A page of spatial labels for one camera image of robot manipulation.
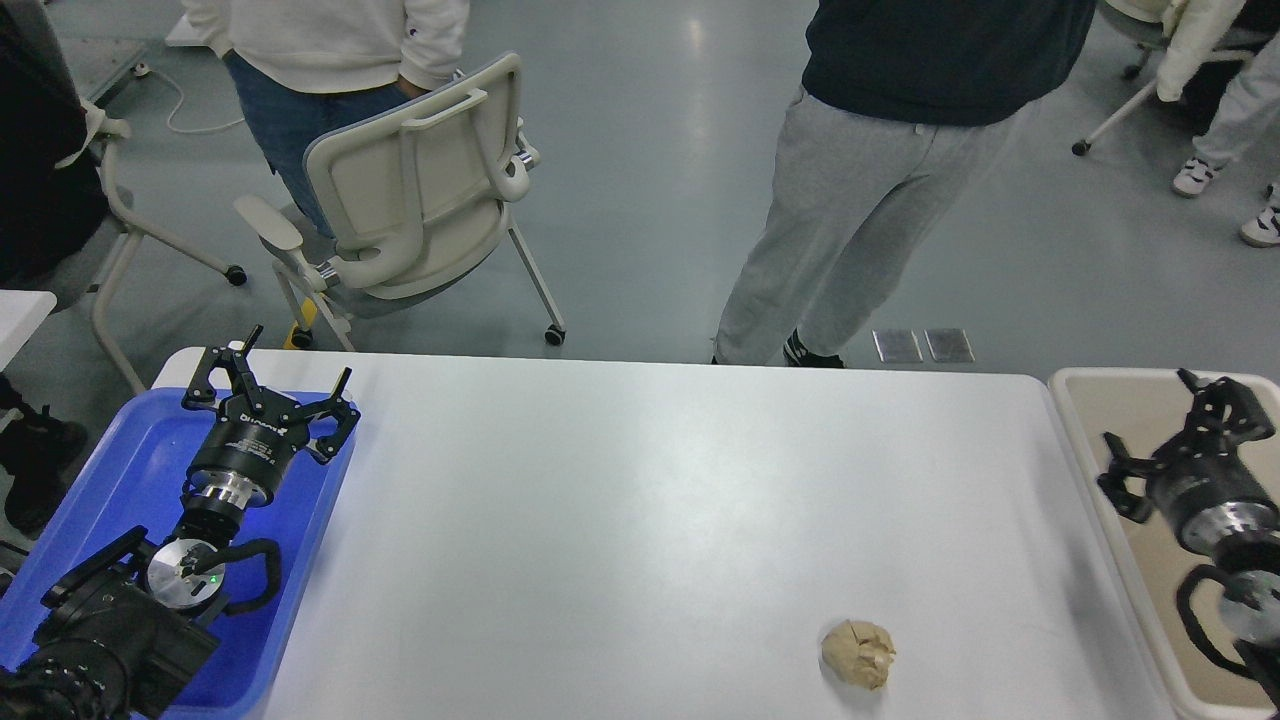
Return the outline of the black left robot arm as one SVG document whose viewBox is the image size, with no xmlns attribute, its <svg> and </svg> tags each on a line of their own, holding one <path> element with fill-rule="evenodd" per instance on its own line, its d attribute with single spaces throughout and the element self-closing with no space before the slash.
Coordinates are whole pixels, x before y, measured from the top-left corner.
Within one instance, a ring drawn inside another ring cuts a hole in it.
<svg viewBox="0 0 1280 720">
<path fill-rule="evenodd" d="M 270 389 L 259 333 L 102 445 L 3 597 L 5 719 L 228 719 L 278 666 L 361 414 Z"/>
</svg>

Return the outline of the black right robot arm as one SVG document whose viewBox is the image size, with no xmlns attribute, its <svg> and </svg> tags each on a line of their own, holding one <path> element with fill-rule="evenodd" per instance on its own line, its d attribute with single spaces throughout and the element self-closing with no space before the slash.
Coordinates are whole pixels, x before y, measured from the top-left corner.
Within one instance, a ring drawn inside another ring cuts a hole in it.
<svg viewBox="0 0 1280 720">
<path fill-rule="evenodd" d="M 1110 451 L 1096 484 L 1116 514 L 1144 524 L 1158 512 L 1178 544 L 1207 561 L 1175 591 L 1175 610 L 1190 643 L 1213 666 L 1256 683 L 1277 702 L 1277 503 L 1242 461 L 1242 445 L 1268 439 L 1276 427 L 1253 389 L 1230 377 L 1210 379 L 1185 368 L 1178 379 L 1192 395 L 1183 428 L 1134 457 L 1105 432 Z M 1219 616 L 1233 635 L 1230 660 L 1192 606 L 1203 582 L 1221 587 Z"/>
</svg>

